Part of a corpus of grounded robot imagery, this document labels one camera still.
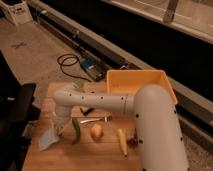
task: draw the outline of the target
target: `wooden cutting board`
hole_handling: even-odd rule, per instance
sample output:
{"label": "wooden cutting board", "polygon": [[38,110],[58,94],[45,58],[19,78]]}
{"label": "wooden cutting board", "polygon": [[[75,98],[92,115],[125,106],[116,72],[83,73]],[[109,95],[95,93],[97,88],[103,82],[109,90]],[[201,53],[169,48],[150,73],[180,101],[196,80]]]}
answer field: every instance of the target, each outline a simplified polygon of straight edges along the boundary
{"label": "wooden cutting board", "polygon": [[[67,83],[50,83],[44,99],[41,115],[33,133],[32,143],[25,158],[23,171],[139,171],[141,170],[137,148],[128,148],[128,156],[121,153],[116,130],[126,128],[127,138],[134,134],[133,119],[121,114],[112,114],[113,119],[107,123],[98,122],[103,126],[104,136],[100,142],[94,142],[89,130],[94,123],[81,124],[81,140],[72,145],[75,131],[71,123],[61,137],[60,142],[53,144],[45,151],[38,150],[38,140],[41,134],[51,127],[51,113],[55,103],[52,99],[53,92]],[[86,92],[106,92],[105,83],[86,83]],[[103,117],[110,113],[95,110],[88,117]],[[75,107],[72,117],[78,120],[86,119]]]}

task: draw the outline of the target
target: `black wall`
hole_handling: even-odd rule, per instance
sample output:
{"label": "black wall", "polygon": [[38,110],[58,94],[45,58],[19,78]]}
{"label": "black wall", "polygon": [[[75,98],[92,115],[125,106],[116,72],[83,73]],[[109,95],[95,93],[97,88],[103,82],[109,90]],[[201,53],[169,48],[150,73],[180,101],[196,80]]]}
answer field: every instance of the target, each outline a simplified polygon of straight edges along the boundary
{"label": "black wall", "polygon": [[43,0],[213,101],[213,45],[99,0]]}

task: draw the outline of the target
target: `banana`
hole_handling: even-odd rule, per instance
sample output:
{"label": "banana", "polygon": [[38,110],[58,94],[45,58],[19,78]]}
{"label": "banana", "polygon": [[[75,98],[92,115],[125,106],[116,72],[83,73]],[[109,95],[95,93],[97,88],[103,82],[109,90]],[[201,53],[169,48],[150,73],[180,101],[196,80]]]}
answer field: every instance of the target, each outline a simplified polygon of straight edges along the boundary
{"label": "banana", "polygon": [[126,130],[123,131],[121,128],[119,128],[117,130],[117,134],[120,142],[121,151],[124,156],[127,156]]}
{"label": "banana", "polygon": [[81,129],[77,118],[72,118],[72,125],[75,129],[75,139],[72,141],[72,144],[76,144],[80,141],[81,137]]}

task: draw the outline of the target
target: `power cord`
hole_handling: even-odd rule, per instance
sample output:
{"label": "power cord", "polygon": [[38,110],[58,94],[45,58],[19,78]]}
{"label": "power cord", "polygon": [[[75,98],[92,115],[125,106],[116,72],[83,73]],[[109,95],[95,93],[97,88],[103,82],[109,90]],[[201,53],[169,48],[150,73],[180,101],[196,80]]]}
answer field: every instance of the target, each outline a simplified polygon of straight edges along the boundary
{"label": "power cord", "polygon": [[[70,59],[74,59],[74,62],[67,63],[67,61],[70,60]],[[68,67],[68,66],[70,67],[70,66],[73,66],[77,63],[80,65],[80,60],[79,60],[79,57],[77,55],[71,54],[71,53],[63,54],[63,55],[61,55],[57,58],[57,63],[60,65],[61,72],[64,73],[65,75],[67,75],[69,77],[73,77],[73,78],[82,79],[82,80],[85,80],[85,81],[88,81],[88,82],[92,82],[91,80],[89,80],[85,77],[71,75],[71,74],[67,73],[66,71],[64,71],[63,67]]]}

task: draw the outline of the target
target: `green vegetable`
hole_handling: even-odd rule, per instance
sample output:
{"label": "green vegetable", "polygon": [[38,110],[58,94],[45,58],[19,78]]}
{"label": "green vegetable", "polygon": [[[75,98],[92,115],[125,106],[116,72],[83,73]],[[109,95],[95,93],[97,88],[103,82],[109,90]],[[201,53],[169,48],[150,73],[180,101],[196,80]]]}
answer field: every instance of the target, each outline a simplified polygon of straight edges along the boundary
{"label": "green vegetable", "polygon": [[75,139],[72,141],[72,144],[76,144],[80,141],[81,129],[77,118],[72,118],[72,125],[75,129]]}

